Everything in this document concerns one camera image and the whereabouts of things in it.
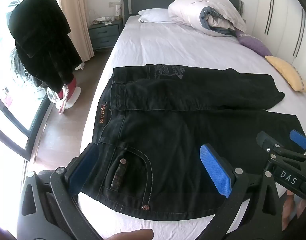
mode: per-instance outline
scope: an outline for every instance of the mattress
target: mattress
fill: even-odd
[[[113,73],[114,67],[145,64],[185,65],[224,70],[233,68],[240,73],[271,75],[285,98],[269,111],[294,114],[306,134],[306,94],[294,92],[284,78],[264,58],[240,45],[234,37],[212,37],[180,24],[140,23],[139,16],[131,16],[97,86],[85,124],[81,152],[92,141],[95,114],[100,96]],[[281,196],[286,189],[276,184]],[[229,231],[235,230],[248,205],[243,202]],[[113,234],[142,228],[154,230],[158,240],[194,240],[214,217],[208,216],[183,221],[149,221],[120,214],[102,203],[79,194],[80,208],[94,229],[105,239]]]

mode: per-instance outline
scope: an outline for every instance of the nightstand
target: nightstand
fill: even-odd
[[[89,35],[93,50],[113,47],[123,29],[122,20],[115,20],[109,25],[93,24],[89,27]]]

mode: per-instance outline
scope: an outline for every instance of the white wardrobe door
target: white wardrobe door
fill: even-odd
[[[288,13],[277,57],[292,63],[299,48],[303,33],[305,12],[298,0],[288,0]]]
[[[253,36],[262,42],[266,39],[266,31],[271,16],[272,0],[259,0],[257,17],[254,24]]]
[[[304,34],[302,40],[299,41],[298,53],[296,53],[292,64],[298,70],[302,78],[306,80],[306,17],[303,25]]]
[[[253,35],[275,56],[283,37],[288,0],[259,0]]]
[[[267,37],[264,43],[270,52],[275,56],[278,52],[285,30],[288,0],[273,0],[272,2],[272,16],[267,26]]]

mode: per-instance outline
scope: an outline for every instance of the pillow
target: pillow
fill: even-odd
[[[235,34],[240,44],[255,51],[258,55],[262,57],[272,56],[265,44],[254,36],[246,34],[237,28],[235,28]]]
[[[146,23],[176,23],[168,15],[168,9],[153,8],[139,11],[139,22]]]
[[[233,27],[246,31],[246,25],[229,0],[175,0],[168,7],[170,18],[211,36],[226,36]]]
[[[278,57],[265,56],[265,58],[281,73],[295,91],[306,93],[306,81],[301,78],[293,65]]]

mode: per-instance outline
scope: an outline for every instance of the black jeans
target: black jeans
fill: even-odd
[[[264,74],[173,65],[114,68],[98,105],[93,142],[100,158],[83,192],[109,208],[148,220],[215,214],[220,195],[201,163],[210,143],[233,167],[260,174],[265,131],[284,147],[294,115],[270,113],[284,93]]]

